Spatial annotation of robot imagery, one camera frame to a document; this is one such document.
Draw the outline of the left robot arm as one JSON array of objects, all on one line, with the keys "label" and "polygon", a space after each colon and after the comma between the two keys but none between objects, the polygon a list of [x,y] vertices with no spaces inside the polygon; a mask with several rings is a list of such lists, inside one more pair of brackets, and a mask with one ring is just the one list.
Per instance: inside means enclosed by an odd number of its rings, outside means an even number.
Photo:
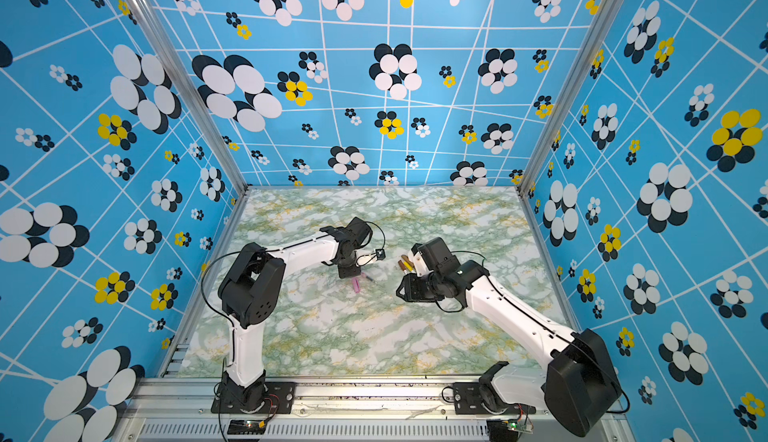
[{"label": "left robot arm", "polygon": [[277,307],[283,280],[319,265],[335,267],[341,279],[355,278],[362,273],[358,252],[372,237],[371,225],[355,217],[344,227],[323,227],[318,235],[285,247],[243,246],[217,291],[221,308],[214,312],[231,325],[231,345],[214,389],[213,413],[288,411],[288,391],[267,388],[263,362],[265,325]]}]

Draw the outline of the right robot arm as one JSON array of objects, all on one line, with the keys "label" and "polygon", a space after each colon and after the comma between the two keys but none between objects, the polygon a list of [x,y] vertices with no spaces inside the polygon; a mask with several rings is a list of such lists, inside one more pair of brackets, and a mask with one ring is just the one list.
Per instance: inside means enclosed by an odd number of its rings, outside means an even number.
[{"label": "right robot arm", "polygon": [[485,317],[519,343],[543,369],[525,379],[506,361],[487,369],[475,383],[455,384],[454,407],[493,416],[518,415],[516,430],[532,409],[546,410],[569,433],[585,437],[625,397],[604,340],[577,332],[543,315],[503,288],[482,264],[459,261],[442,238],[416,244],[399,262],[404,276],[396,294],[405,302],[451,299]]}]

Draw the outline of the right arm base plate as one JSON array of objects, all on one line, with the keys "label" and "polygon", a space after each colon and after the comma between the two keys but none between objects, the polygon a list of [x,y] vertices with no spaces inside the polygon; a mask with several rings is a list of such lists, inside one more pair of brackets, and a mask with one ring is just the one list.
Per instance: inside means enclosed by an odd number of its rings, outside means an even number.
[{"label": "right arm base plate", "polygon": [[506,403],[479,382],[456,382],[449,386],[450,400],[457,415],[510,415],[513,417],[535,415],[534,406]]}]

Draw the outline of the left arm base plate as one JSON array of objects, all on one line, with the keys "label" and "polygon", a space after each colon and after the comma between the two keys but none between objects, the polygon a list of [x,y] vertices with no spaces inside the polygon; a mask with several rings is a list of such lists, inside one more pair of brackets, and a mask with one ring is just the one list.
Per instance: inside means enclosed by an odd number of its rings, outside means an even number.
[{"label": "left arm base plate", "polygon": [[290,414],[296,396],[295,382],[256,383],[243,388],[233,382],[214,387],[213,414]]}]

